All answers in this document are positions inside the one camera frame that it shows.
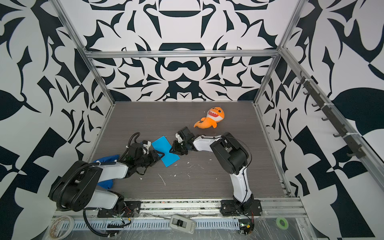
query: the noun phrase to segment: plush toy mouth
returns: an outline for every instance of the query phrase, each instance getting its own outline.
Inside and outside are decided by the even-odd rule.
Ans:
[[[209,111],[208,115],[211,115],[212,117],[218,117],[218,114],[216,114],[216,113],[214,113],[212,111]]]

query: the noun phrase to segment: plush toy head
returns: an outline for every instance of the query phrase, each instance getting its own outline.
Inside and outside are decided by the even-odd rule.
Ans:
[[[224,111],[220,107],[211,108],[207,113],[207,118],[211,118],[215,120],[215,122],[220,122],[224,119]]]

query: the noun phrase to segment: stuffed animal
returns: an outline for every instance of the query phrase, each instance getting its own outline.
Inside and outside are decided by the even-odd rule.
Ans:
[[[213,126],[217,127],[217,123],[224,119],[224,111],[219,107],[214,107],[209,109],[206,118],[202,118],[200,121],[197,121],[193,127],[198,128],[209,128]]]

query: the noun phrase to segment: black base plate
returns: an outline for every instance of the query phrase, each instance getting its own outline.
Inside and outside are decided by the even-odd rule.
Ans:
[[[124,203],[129,209],[125,209],[124,214],[121,217],[132,217],[135,210],[137,213],[140,213],[140,206],[141,206],[140,201],[124,201]],[[116,214],[117,212],[113,209],[101,209],[99,210],[97,217],[98,218],[113,217],[113,215],[116,215]]]
[[[220,212],[223,214],[223,216],[241,216],[243,214],[240,214],[236,210],[239,209],[238,206],[235,205],[234,200],[221,200],[221,208]],[[262,206],[260,204],[260,201],[255,199],[253,200],[252,204],[248,208],[247,211],[244,212],[244,215],[251,216],[253,212],[254,216],[261,216],[261,212],[263,211]]]

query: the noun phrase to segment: gray plastic device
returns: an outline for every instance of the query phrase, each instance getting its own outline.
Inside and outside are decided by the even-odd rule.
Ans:
[[[172,215],[169,221],[170,228],[186,233],[195,231],[196,222],[179,215]]]

